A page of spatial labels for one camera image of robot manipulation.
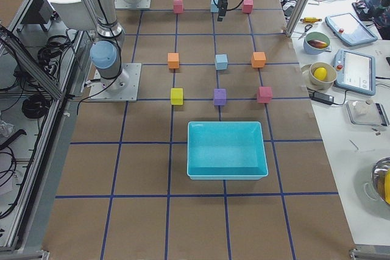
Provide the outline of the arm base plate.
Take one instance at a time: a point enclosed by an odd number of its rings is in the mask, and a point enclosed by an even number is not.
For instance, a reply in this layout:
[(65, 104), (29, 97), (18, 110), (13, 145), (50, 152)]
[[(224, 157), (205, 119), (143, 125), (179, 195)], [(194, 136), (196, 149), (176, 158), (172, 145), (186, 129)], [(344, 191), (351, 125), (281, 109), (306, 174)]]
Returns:
[(117, 10), (146, 10), (150, 9), (151, 0), (141, 0), (136, 3), (128, 3), (124, 0), (115, 0), (115, 8)]
[(135, 102), (141, 76), (141, 63), (123, 63), (122, 73), (108, 89), (110, 82), (93, 83), (90, 88), (90, 100), (96, 102)]

